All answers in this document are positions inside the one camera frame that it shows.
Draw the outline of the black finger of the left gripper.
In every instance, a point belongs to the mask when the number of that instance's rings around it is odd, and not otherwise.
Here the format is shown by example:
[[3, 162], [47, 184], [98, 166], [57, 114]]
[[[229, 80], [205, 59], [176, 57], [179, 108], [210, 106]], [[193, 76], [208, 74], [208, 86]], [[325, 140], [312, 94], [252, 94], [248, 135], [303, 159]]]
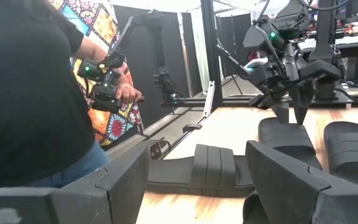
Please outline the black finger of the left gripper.
[[280, 123], [289, 123], [289, 104], [287, 102], [279, 102], [272, 106], [272, 110]]
[[290, 90], [296, 123], [302, 125], [317, 90], [313, 84], [295, 85]]

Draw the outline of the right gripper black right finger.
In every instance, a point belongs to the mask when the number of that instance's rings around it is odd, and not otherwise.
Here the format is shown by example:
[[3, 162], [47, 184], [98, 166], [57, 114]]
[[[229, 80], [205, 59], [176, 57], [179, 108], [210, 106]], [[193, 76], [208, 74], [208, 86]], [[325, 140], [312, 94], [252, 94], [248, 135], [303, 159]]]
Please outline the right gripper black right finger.
[[270, 224], [358, 224], [358, 185], [258, 141], [246, 163]]

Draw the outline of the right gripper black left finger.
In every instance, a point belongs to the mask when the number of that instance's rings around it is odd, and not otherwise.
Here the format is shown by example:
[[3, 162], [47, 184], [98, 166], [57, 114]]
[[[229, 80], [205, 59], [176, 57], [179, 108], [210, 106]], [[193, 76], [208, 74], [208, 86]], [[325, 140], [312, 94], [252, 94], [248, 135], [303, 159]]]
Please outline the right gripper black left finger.
[[147, 186], [150, 144], [141, 142], [54, 191], [52, 224], [135, 224]]

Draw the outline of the black foam slide sandal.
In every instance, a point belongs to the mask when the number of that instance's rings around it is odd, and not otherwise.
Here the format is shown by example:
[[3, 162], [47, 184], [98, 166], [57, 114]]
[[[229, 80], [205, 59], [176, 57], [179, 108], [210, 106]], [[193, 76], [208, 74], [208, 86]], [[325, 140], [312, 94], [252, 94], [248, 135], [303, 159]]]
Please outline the black foam slide sandal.
[[358, 185], [358, 124], [335, 121], [324, 128], [329, 173]]
[[258, 126], [259, 142], [317, 169], [323, 167], [303, 125], [283, 124], [277, 118], [265, 118]]
[[147, 190], [159, 194], [246, 197], [255, 190], [244, 156], [198, 144], [190, 157], [152, 160]]

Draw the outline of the black partition panel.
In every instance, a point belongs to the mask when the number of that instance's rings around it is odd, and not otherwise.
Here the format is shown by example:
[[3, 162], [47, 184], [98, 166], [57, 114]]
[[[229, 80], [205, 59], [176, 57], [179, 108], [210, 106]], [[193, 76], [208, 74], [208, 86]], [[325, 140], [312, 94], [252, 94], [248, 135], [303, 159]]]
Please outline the black partition panel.
[[216, 18], [218, 37], [224, 49], [226, 49], [241, 65], [246, 65], [250, 52], [243, 46], [243, 41], [251, 26], [250, 14], [227, 16]]
[[[174, 12], [162, 12], [162, 15], [165, 63], [171, 78], [177, 83], [177, 91], [189, 96], [178, 16]], [[139, 110], [143, 125], [148, 128], [169, 114], [172, 109], [160, 106], [162, 92], [152, 81], [152, 75], [158, 73], [155, 47], [149, 31], [145, 27], [136, 30], [130, 45], [125, 49], [125, 55], [134, 86], [145, 97], [145, 101], [139, 104]]]

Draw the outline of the white curtain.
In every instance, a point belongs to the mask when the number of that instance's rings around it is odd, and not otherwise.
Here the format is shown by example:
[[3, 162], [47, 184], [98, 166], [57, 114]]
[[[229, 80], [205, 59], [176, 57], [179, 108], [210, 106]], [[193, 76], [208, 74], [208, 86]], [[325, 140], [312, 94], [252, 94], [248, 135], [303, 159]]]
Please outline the white curtain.
[[202, 93], [205, 95], [207, 94], [209, 87], [209, 70], [204, 37], [202, 11], [200, 8], [197, 8], [192, 10], [190, 14]]

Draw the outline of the cluttered background desk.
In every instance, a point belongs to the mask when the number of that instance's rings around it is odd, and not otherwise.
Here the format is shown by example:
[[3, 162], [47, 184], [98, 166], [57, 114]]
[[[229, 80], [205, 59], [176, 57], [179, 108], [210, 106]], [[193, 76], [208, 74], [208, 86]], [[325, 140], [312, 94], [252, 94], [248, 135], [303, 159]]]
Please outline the cluttered background desk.
[[[358, 57], [358, 34], [336, 39], [335, 44], [337, 49], [341, 52], [341, 57]], [[304, 53], [309, 54], [316, 47], [316, 40], [306, 39], [298, 45]]]

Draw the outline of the black knob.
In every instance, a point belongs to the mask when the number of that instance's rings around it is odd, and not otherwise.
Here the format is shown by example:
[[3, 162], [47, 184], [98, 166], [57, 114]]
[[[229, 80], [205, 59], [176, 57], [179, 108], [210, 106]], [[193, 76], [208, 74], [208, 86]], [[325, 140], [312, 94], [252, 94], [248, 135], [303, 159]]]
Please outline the black knob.
[[186, 124], [184, 127], [182, 127], [182, 131], [183, 133], [187, 133], [187, 132], [192, 132], [194, 130], [199, 130], [202, 127], [203, 126], [201, 124], [191, 123], [191, 124]]

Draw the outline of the person's hand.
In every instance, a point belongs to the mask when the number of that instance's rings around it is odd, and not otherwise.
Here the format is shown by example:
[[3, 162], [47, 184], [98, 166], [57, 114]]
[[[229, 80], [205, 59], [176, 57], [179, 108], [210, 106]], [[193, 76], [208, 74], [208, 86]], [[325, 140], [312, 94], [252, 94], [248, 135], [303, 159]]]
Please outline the person's hand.
[[140, 91], [135, 89], [129, 83], [120, 83], [116, 90], [116, 99], [122, 100], [123, 103], [135, 103], [143, 101], [144, 97]]

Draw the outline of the person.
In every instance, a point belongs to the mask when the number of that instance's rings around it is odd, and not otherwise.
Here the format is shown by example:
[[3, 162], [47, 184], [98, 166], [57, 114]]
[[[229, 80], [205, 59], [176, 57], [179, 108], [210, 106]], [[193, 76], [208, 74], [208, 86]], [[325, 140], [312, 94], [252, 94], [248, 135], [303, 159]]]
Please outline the person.
[[0, 0], [0, 187], [60, 188], [109, 163], [70, 63], [107, 54], [48, 0]]

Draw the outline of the colourful patterned cloth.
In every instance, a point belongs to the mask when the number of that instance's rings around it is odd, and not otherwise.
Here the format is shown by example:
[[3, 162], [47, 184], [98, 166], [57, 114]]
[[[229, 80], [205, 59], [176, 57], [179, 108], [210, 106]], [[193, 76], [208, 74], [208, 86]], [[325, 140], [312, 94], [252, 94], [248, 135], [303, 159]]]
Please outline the colourful patterned cloth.
[[[110, 0], [47, 0], [76, 28], [105, 51], [117, 44], [120, 36], [114, 8]], [[123, 104], [116, 113], [92, 109], [93, 101], [86, 99], [88, 114], [100, 146], [107, 149], [133, 127], [141, 124], [139, 107]]]

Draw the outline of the silver aluminium bracket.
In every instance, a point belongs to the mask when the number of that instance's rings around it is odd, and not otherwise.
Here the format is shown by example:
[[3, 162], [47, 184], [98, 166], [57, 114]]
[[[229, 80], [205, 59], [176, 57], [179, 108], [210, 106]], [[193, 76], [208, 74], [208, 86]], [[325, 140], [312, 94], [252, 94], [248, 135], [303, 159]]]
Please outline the silver aluminium bracket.
[[207, 90], [206, 99], [205, 99], [204, 110], [203, 110], [204, 118], [207, 118], [211, 114], [213, 98], [214, 98], [214, 91], [215, 91], [215, 81], [210, 81], [209, 87]]

